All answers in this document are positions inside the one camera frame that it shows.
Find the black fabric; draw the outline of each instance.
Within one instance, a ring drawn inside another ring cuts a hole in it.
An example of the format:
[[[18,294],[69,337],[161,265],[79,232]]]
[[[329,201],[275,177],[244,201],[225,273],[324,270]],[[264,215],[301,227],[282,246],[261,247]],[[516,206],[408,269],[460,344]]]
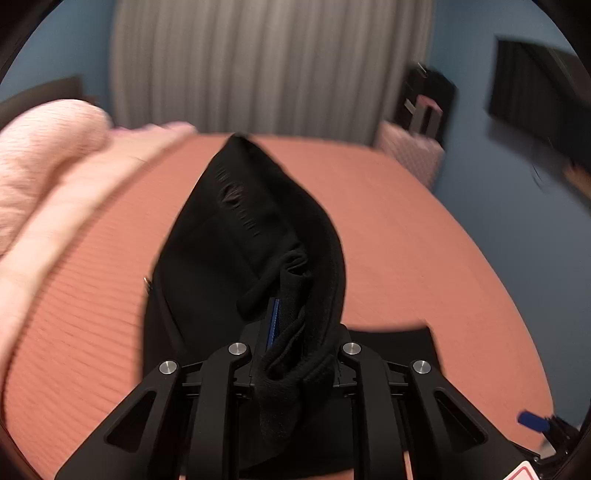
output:
[[[349,331],[351,340],[367,346],[384,360],[410,365],[427,360],[441,368],[437,349],[427,327],[397,332]],[[353,468],[353,412],[349,400],[330,400],[305,425],[297,429],[280,455],[241,472],[241,478],[287,480]]]
[[[274,344],[253,359],[256,416],[243,466],[280,453],[334,378],[345,292],[339,238],[322,208],[256,145],[232,136],[181,210],[152,277],[144,372],[207,359],[281,299]]]
[[[410,365],[415,360],[426,360],[441,370],[439,356],[428,327],[397,332],[358,332],[349,330],[351,340],[370,347],[384,360]]]

